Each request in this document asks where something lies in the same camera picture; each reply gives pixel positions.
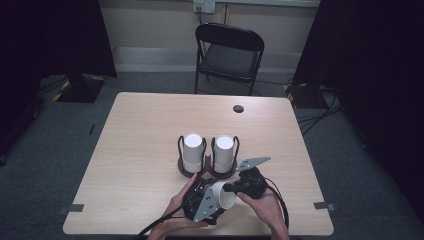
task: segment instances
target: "person's hand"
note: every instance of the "person's hand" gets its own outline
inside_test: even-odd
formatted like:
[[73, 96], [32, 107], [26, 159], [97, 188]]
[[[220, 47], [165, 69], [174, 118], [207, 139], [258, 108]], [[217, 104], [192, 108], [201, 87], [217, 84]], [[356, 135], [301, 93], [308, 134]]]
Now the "person's hand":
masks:
[[[184, 195], [190, 189], [191, 185], [193, 185], [194, 181], [196, 180], [196, 177], [197, 177], [197, 174], [194, 174], [193, 177], [190, 179], [190, 181], [184, 185], [181, 191], [177, 195], [171, 198], [171, 201], [169, 202], [169, 205], [166, 208], [165, 212], [162, 214], [162, 216], [169, 214], [170, 212], [174, 211], [179, 206], [181, 206]], [[147, 239], [149, 240], [150, 239], [151, 240], [165, 239], [166, 236], [171, 232], [176, 232], [185, 228], [201, 228], [201, 227], [207, 227], [207, 226], [208, 224], [206, 222], [196, 223], [186, 218], [184, 215], [183, 209], [180, 209], [178, 212], [172, 215], [171, 219], [168, 219], [164, 221], [163, 223], [154, 227], [152, 231], [150, 232], [150, 235]]]
[[237, 196], [249, 205], [258, 218], [271, 228], [271, 239], [289, 240], [289, 233], [284, 224], [281, 207], [275, 194], [266, 189], [259, 199], [252, 199], [244, 193], [237, 193]]

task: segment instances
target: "black circular marker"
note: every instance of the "black circular marker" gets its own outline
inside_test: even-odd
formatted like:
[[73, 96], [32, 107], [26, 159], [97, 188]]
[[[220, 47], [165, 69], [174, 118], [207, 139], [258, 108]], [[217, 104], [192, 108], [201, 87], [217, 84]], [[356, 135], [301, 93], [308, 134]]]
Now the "black circular marker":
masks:
[[236, 112], [236, 113], [242, 113], [242, 112], [244, 111], [244, 107], [243, 107], [243, 106], [240, 106], [240, 105], [235, 105], [235, 106], [233, 107], [233, 110], [234, 110], [234, 112]]

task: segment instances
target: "gray carpet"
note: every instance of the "gray carpet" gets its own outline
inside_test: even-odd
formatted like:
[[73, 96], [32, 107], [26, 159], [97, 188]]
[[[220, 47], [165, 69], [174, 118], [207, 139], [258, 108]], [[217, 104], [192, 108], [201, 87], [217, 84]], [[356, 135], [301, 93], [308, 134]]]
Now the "gray carpet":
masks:
[[[45, 79], [43, 85], [61, 77]], [[254, 95], [285, 97], [281, 84], [291, 77], [261, 73]], [[193, 87], [193, 72], [119, 73], [118, 79], [105, 82], [94, 104], [54, 102], [58, 88], [45, 93], [38, 119], [0, 168], [0, 239], [129, 239], [68, 236], [62, 231], [66, 216], [57, 211], [72, 203], [119, 92], [192, 93]], [[248, 92], [245, 86], [214, 78], [202, 80], [200, 89], [207, 90], [204, 94]], [[332, 93], [325, 97], [330, 101]], [[323, 110], [296, 109], [295, 113], [303, 119]], [[364, 151], [358, 136], [342, 111], [324, 118], [304, 136], [324, 198], [337, 210], [330, 213], [333, 235], [301, 239], [424, 239], [423, 225], [407, 200], [378, 161]]]

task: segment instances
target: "metal bracket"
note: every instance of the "metal bracket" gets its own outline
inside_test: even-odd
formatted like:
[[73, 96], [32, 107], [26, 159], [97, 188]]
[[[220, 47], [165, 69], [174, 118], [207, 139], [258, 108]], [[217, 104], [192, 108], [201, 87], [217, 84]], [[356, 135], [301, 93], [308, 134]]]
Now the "metal bracket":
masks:
[[210, 217], [216, 211], [218, 211], [218, 207], [216, 206], [212, 186], [207, 186], [207, 190], [203, 196], [202, 202], [200, 203], [199, 209], [197, 209], [193, 221], [200, 222], [203, 219]]
[[327, 204], [326, 202], [317, 202], [314, 203], [315, 209], [319, 210], [319, 209], [328, 209], [329, 212], [336, 210], [336, 205], [334, 205], [334, 203], [331, 204]]
[[82, 212], [84, 209], [84, 204], [71, 204], [67, 207], [60, 207], [57, 213], [59, 214], [68, 214], [68, 212]]
[[236, 172], [246, 171], [270, 160], [271, 157], [248, 158], [244, 159], [236, 168]]

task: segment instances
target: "black chair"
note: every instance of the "black chair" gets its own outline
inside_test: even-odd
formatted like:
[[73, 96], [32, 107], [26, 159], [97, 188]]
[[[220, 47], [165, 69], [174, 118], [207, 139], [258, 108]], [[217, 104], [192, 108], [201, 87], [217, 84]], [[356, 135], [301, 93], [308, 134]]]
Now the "black chair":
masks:
[[231, 81], [250, 83], [249, 95], [260, 67], [264, 41], [255, 32], [219, 23], [205, 23], [196, 28], [197, 64], [194, 93], [199, 73]]

